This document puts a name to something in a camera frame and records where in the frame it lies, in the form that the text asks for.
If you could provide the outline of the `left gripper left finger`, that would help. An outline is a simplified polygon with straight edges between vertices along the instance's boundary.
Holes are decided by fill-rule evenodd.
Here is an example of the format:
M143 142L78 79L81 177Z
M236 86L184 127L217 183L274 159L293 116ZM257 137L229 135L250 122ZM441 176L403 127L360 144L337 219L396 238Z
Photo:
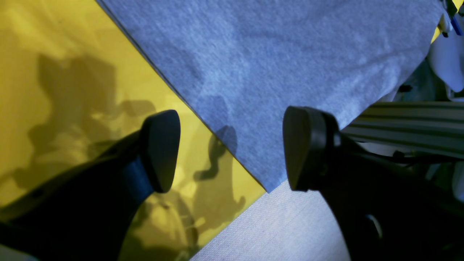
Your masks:
M1 209L1 244L42 261L116 261L140 205L173 183L179 114L147 117L99 157Z

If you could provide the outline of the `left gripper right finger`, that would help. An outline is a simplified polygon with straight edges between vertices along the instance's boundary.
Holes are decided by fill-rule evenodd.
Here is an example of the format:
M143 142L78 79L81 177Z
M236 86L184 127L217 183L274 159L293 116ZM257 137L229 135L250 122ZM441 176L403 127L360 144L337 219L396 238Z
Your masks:
M340 132L329 113L283 116L288 182L328 203L353 261L462 261L463 203Z

